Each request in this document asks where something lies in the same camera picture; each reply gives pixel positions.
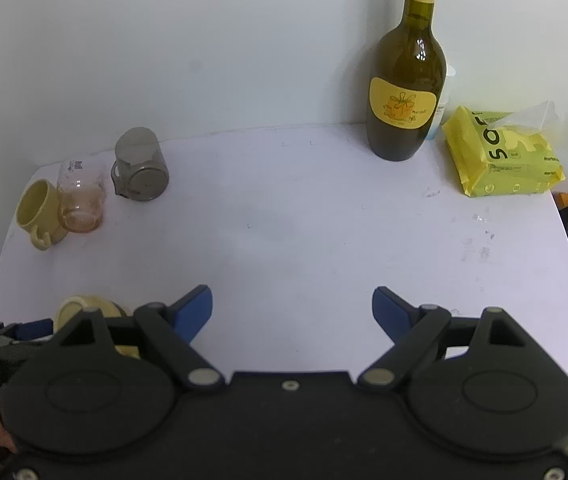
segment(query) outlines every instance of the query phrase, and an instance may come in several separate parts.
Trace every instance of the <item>blue gripper pad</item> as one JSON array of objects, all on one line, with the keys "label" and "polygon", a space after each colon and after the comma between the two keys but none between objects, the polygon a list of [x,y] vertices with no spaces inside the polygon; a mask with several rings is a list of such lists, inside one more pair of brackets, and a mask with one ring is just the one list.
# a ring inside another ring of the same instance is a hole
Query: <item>blue gripper pad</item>
[{"label": "blue gripper pad", "polygon": [[420,311],[385,286],[378,286],[373,292],[373,317],[386,335],[397,343],[419,321]]},{"label": "blue gripper pad", "polygon": [[45,335],[53,333],[53,320],[40,319],[30,323],[22,323],[15,328],[15,339],[17,341],[31,341]]},{"label": "blue gripper pad", "polygon": [[167,319],[175,333],[190,343],[210,319],[213,312],[213,293],[199,285],[167,308]]}]

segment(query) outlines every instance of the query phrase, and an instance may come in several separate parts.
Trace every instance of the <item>mug handle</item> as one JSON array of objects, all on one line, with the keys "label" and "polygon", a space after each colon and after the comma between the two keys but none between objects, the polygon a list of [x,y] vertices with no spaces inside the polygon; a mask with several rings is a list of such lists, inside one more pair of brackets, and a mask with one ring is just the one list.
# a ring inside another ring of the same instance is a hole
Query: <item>mug handle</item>
[{"label": "mug handle", "polygon": [[89,308],[91,305],[89,304],[88,301],[86,301],[83,297],[81,296],[71,296],[70,298],[66,298],[63,302],[62,302],[62,306],[59,307],[60,310],[62,310],[65,306],[67,306],[69,303],[77,303],[79,306],[82,307],[82,309],[85,308]]},{"label": "mug handle", "polygon": [[113,181],[113,186],[115,187],[115,194],[120,196],[126,196],[122,187],[122,180],[115,173],[115,169],[119,169],[117,161],[115,161],[113,163],[113,167],[110,168],[110,179]]},{"label": "mug handle", "polygon": [[50,240],[50,234],[44,233],[42,238],[38,236],[40,228],[36,225],[33,226],[33,229],[30,230],[30,243],[32,243],[35,248],[39,249],[40,251],[46,251],[53,243]]}]

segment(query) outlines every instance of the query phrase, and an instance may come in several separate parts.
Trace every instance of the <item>white table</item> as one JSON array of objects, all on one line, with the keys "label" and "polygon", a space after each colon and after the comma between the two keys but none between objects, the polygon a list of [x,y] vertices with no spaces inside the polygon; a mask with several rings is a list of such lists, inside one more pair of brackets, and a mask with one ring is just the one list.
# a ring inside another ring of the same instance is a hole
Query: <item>white table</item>
[{"label": "white table", "polygon": [[[162,144],[171,182],[114,195],[104,225],[46,252],[13,222],[0,320],[55,314],[75,294],[134,308],[199,283],[212,319],[193,346],[234,370],[349,370],[390,347],[370,298],[387,285],[460,316],[499,305],[568,373],[568,241],[550,193],[468,198],[441,141],[389,163],[362,126],[230,132]],[[105,166],[112,152],[101,154]],[[56,181],[58,165],[33,179]]]}]

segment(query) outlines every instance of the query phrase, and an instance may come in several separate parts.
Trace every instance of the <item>yellow package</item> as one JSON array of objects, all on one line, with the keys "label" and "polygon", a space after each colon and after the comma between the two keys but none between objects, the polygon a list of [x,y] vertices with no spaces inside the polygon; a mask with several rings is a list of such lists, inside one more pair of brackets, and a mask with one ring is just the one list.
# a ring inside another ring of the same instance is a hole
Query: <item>yellow package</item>
[{"label": "yellow package", "polygon": [[560,161],[541,134],[510,126],[491,128],[506,114],[459,107],[442,126],[468,196],[544,193],[565,179]]}]

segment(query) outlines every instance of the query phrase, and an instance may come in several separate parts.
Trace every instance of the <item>white bottle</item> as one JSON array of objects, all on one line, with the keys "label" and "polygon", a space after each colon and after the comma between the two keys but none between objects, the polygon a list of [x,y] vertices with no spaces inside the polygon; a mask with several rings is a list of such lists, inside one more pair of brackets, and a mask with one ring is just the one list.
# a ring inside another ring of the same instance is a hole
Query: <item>white bottle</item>
[{"label": "white bottle", "polygon": [[435,137],[435,134],[438,132],[438,129],[440,128],[444,110],[448,105],[448,99],[450,98],[451,92],[453,91],[453,78],[455,77],[455,74],[455,69],[449,64],[446,65],[446,79],[444,81],[444,86],[442,88],[442,94],[440,95],[438,107],[435,110],[435,115],[433,116],[433,122],[430,124],[429,133],[426,134],[426,140],[433,139]]}]

